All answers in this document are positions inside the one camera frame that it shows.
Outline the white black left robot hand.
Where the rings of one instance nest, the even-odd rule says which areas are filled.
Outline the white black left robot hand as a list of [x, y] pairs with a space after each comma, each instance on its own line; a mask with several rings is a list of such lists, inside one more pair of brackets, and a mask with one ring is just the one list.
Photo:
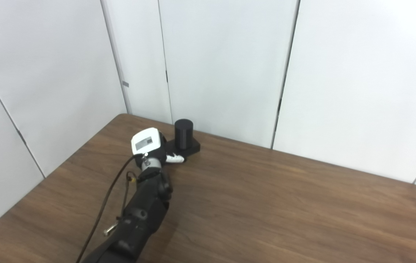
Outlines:
[[131, 149], [136, 156], [138, 166], [148, 160], [158, 160], [161, 165], [165, 163], [184, 163], [185, 158], [181, 155], [168, 151], [167, 140], [163, 133], [151, 127], [140, 131], [131, 139]]

